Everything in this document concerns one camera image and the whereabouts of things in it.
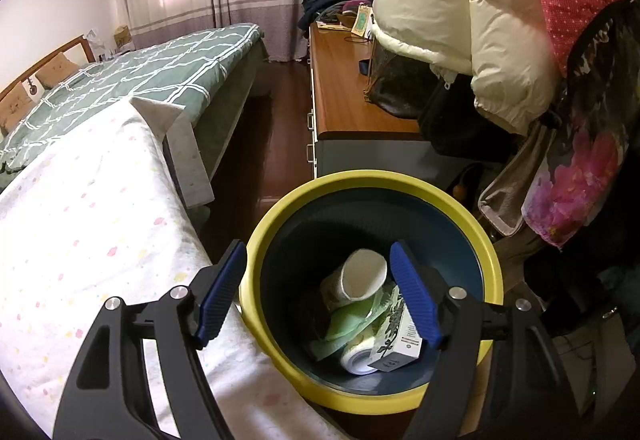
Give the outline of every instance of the wooden dresser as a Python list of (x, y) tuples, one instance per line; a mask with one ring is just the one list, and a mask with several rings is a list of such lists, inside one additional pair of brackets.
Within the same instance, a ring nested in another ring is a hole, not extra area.
[(313, 108), (308, 128), (313, 144), (307, 160), (314, 176), (350, 169), (385, 169), (426, 180), (445, 189), (469, 160), (438, 155), (423, 140), (416, 121), (398, 119), (364, 100), (367, 77), (358, 61), (370, 43), (354, 43), (341, 30), (310, 30)]

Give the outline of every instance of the brown bag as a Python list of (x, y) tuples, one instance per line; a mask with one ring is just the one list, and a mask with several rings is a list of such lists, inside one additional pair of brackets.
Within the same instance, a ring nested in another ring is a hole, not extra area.
[(401, 119), (417, 119), (437, 84), (429, 63), (398, 56), (373, 40), (364, 92), (368, 103)]

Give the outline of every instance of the blue gripper pad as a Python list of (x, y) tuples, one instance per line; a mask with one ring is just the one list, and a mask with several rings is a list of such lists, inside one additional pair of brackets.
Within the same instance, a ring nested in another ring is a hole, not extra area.
[(238, 242), (200, 305), (200, 320), (195, 337), (203, 348), (220, 333), (245, 269), (246, 247), (244, 243)]
[(416, 271), (421, 268), (421, 265), (415, 262), (414, 256), (406, 249), (406, 245), (395, 242), (391, 245), (389, 266), (400, 287), (418, 334), (429, 343), (431, 348), (437, 348), (442, 342), (442, 331), (438, 323), (438, 306)]

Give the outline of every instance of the floral fabric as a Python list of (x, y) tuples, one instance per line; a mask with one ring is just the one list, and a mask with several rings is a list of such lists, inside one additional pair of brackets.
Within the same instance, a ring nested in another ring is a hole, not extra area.
[(594, 20), (569, 57), (560, 127), (522, 206), (556, 247), (596, 216), (625, 160), (640, 108), (639, 42), (640, 10), (624, 0)]

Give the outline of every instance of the cream puffer jacket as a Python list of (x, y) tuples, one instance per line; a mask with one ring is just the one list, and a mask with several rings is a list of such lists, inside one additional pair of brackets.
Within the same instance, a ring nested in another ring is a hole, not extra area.
[(473, 75), (476, 109), (527, 135), (559, 80), (540, 0), (374, 0), (374, 35), (451, 81)]

